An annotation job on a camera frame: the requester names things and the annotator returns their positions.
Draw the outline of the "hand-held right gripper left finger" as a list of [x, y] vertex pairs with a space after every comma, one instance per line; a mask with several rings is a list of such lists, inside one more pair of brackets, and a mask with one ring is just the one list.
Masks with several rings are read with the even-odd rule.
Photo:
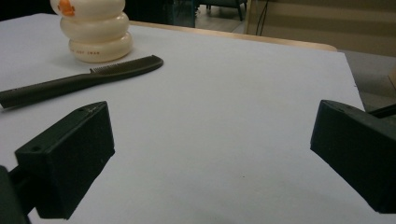
[[16, 150], [22, 210], [69, 219], [114, 153], [107, 103], [74, 110]]

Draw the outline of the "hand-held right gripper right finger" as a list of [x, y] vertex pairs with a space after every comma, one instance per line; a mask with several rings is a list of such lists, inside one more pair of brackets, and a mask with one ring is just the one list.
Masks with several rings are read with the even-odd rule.
[[365, 112], [322, 100], [311, 150], [378, 213], [396, 214], [396, 105]]

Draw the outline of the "cream ribbed cup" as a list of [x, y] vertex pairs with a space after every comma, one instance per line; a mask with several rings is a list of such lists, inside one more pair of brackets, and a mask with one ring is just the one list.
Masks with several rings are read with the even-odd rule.
[[49, 0], [61, 17], [68, 47], [80, 61], [104, 63], [127, 55], [133, 46], [125, 0]]

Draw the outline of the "beige wooden platform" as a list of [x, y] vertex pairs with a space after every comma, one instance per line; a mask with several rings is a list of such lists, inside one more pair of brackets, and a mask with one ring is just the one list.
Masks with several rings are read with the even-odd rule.
[[396, 0], [248, 0], [245, 32], [396, 57]]

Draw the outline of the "wooden table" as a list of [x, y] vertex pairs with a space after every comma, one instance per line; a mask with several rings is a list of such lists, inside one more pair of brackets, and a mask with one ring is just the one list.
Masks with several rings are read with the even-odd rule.
[[233, 39], [243, 39], [243, 40], [256, 41], [256, 42], [272, 43], [272, 44], [278, 44], [278, 45], [284, 45], [284, 46], [301, 47], [301, 48], [306, 48], [306, 49], [320, 49], [320, 50], [327, 50], [327, 51], [334, 51], [334, 52], [337, 51], [337, 48], [334, 46], [327, 45], [327, 44], [321, 44], [321, 43], [314, 43], [314, 42], [305, 42], [305, 41], [289, 40], [289, 39], [266, 37], [266, 36], [235, 34], [235, 33], [228, 33], [228, 32], [222, 32], [222, 31], [214, 31], [214, 30], [206, 30], [206, 29], [198, 29], [198, 28], [190, 28], [190, 27], [181, 27], [181, 26], [143, 22], [143, 21], [130, 21], [130, 24], [132, 26], [158, 28], [158, 29], [164, 29], [164, 30], [172, 30], [172, 31], [180, 31], [180, 32], [184, 32], [184, 33], [191, 33], [191, 34], [213, 35], [213, 36], [220, 36], [220, 37], [233, 38]]

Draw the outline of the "dark furniture frame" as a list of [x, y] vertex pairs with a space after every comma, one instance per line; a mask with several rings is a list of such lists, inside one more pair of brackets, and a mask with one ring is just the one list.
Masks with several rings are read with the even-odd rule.
[[211, 8], [212, 6], [235, 8], [240, 20], [243, 19], [241, 6], [248, 6], [248, 0], [199, 0], [199, 3], [201, 5], [206, 5], [208, 8]]

